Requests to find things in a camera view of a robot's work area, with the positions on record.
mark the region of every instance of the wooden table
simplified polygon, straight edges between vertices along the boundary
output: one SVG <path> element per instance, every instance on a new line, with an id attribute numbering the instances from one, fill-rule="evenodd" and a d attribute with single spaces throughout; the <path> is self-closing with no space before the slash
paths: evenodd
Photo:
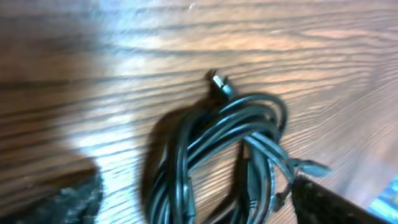
<path id="1" fill-rule="evenodd" d="M 172 124 L 154 126 L 205 96 L 209 68 L 242 92 L 279 94 L 282 145 L 330 165 L 320 183 L 358 205 L 398 171 L 393 0 L 13 0 L 0 15 L 0 215 L 97 169 L 100 223 L 144 223 L 142 174 Z M 227 192 L 234 157 L 195 174 L 198 221 Z M 274 223 L 294 223 L 289 212 Z"/>

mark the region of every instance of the wooden surface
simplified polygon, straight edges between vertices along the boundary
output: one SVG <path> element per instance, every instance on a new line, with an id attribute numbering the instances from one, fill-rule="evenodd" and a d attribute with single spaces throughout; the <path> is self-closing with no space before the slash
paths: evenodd
<path id="1" fill-rule="evenodd" d="M 98 169 L 100 223 L 144 223 L 142 172 L 169 128 L 154 125 L 204 97 L 209 68 L 279 94 L 283 146 L 330 165 L 319 181 L 365 207 L 398 171 L 397 39 L 393 0 L 1 1 L 0 215 Z M 198 222 L 233 161 L 231 149 L 195 173 Z"/>

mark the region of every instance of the wood grain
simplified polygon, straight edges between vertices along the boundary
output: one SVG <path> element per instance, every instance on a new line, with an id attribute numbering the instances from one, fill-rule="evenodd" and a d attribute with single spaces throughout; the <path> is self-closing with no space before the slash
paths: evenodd
<path id="1" fill-rule="evenodd" d="M 98 169 L 99 223 L 144 223 L 142 173 L 168 128 L 154 126 L 206 95 L 209 68 L 279 94 L 283 146 L 330 165 L 319 182 L 366 207 L 398 172 L 397 12 L 386 0 L 0 2 L 0 215 Z M 195 173 L 199 222 L 234 157 Z M 271 223 L 294 223 L 290 209 Z"/>

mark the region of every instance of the wire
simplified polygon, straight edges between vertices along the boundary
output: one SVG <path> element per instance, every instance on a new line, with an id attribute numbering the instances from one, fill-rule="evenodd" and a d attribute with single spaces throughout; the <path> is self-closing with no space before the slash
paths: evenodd
<path id="1" fill-rule="evenodd" d="M 284 102 L 268 93 L 239 95 L 227 78 L 209 71 L 211 82 L 223 99 L 221 107 L 192 108 L 168 136 L 146 212 L 151 224 L 194 223 L 195 196 L 190 174 L 210 157 L 239 142 L 239 187 L 229 206 L 213 213 L 206 223 L 265 223 L 272 210 L 278 211 L 289 195 L 297 171 L 323 177 L 329 168 L 313 161 L 290 159 L 279 141 L 288 115 Z M 277 107 L 258 101 L 268 101 Z M 243 150 L 249 157 L 244 158 Z M 277 166 L 288 185 L 275 193 Z"/>

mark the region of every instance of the coiled cable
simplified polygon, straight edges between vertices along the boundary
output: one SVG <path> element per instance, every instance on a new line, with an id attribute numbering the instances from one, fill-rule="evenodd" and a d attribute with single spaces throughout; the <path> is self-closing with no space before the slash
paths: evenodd
<path id="1" fill-rule="evenodd" d="M 195 197 L 190 174 L 211 156 L 235 142 L 247 150 L 240 170 L 239 190 L 231 206 L 208 217 L 206 223 L 265 223 L 271 210 L 278 211 L 290 192 L 297 172 L 316 177 L 329 173 L 327 166 L 314 161 L 291 159 L 279 141 L 287 124 L 287 107 L 275 95 L 249 93 L 239 95 L 227 78 L 216 70 L 209 76 L 220 96 L 221 107 L 192 108 L 168 136 L 165 159 L 155 176 L 146 212 L 151 224 L 194 223 Z M 276 106 L 258 103 L 268 101 Z M 277 166 L 288 186 L 275 193 Z"/>

